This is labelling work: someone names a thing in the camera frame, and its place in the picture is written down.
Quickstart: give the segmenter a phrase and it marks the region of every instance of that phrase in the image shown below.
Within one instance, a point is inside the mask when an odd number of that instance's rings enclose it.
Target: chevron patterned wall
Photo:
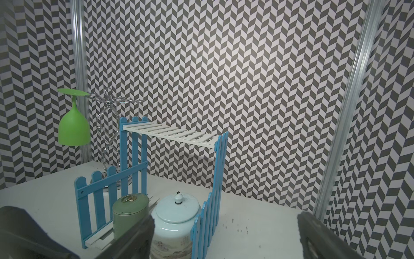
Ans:
[[[226,192],[311,211],[367,2],[85,0],[90,90],[145,99],[117,107],[129,119],[229,131]],[[102,108],[90,102],[95,160]],[[212,151],[149,145],[151,174],[211,186]]]
[[[414,258],[414,2],[387,0],[325,223],[366,259]]]
[[[69,0],[5,0],[0,10],[0,189],[80,164],[57,142],[75,87]]]

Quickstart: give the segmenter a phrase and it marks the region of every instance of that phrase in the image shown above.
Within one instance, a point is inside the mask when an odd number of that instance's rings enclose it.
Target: porcelain tea canister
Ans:
[[[201,208],[190,194],[169,195],[152,211],[155,231],[151,243],[152,259],[191,259],[191,228]]]
[[[128,194],[112,206],[113,235],[117,239],[148,215],[149,199],[144,194]]]

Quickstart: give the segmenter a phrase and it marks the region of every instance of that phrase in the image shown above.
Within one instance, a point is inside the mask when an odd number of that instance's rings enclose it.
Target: metal frame post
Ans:
[[[78,90],[88,91],[87,65],[84,35],[83,0],[70,0],[72,13],[73,54],[75,56],[75,80]],[[78,98],[78,109],[89,121],[89,104],[87,98]],[[80,146],[82,163],[89,162],[92,157],[91,144]]]
[[[363,22],[361,37],[352,63],[351,73],[345,89],[345,97],[339,111],[339,120],[334,133],[328,160],[323,172],[322,183],[316,198],[313,214],[323,220],[332,195],[335,178],[338,174],[342,154],[351,129],[359,93],[368,66],[369,56],[374,43],[375,34],[382,16],[385,0],[371,0]]]

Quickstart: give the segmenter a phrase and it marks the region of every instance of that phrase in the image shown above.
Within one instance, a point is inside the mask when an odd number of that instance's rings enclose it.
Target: white wooden shelf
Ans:
[[[211,133],[189,131],[185,128],[171,127],[154,122],[124,125],[123,130],[206,148],[214,148],[214,144],[219,138],[218,135]]]

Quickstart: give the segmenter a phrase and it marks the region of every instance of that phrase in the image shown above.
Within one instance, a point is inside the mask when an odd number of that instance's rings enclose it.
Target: blue picket fence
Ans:
[[[207,248],[210,246],[219,221],[221,187],[223,185],[228,137],[229,133],[224,133],[222,136],[219,136],[214,145],[216,163],[214,167],[213,190],[209,193],[207,201],[203,203],[201,213],[196,216],[191,230],[190,236],[193,242],[191,259],[204,259],[206,257]]]
[[[92,173],[92,183],[87,184],[85,177],[75,180],[75,196],[79,218],[79,229],[82,247],[86,249],[85,241],[112,222],[112,205],[118,199],[116,182],[121,181],[121,196],[128,195],[128,177],[132,175],[132,193],[138,193],[138,173],[141,172],[141,193],[147,195],[147,135],[141,135],[141,163],[139,163],[139,140],[138,133],[131,132],[132,145],[132,167],[128,168],[128,131],[123,130],[124,125],[140,124],[149,122],[147,117],[139,120],[133,117],[128,122],[125,117],[120,119],[120,172],[116,168],[108,168],[108,177],[102,179],[102,173]],[[229,133],[219,136],[214,145],[216,152],[214,167],[214,182],[212,192],[209,193],[207,201],[202,205],[201,213],[198,214],[191,230],[191,241],[193,242],[192,259],[204,259],[207,248],[210,246],[212,236],[216,229],[221,200],[221,187],[223,182],[224,164],[226,160],[227,140]],[[108,186],[110,220],[106,222],[103,188]],[[95,205],[95,217],[97,230],[92,232],[91,218],[89,214],[88,194],[93,194]]]

